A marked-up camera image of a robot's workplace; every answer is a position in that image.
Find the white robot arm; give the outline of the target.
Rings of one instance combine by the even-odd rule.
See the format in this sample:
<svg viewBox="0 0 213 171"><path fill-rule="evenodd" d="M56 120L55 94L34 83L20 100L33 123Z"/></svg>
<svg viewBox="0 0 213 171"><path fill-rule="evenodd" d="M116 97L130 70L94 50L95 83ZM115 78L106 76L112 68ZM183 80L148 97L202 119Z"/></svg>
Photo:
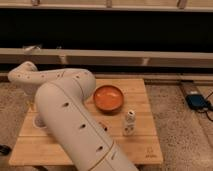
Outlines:
<svg viewBox="0 0 213 171"><path fill-rule="evenodd" d="M37 112L78 171L138 171L84 105L95 87L86 69L40 71L26 61L8 73L35 102Z"/></svg>

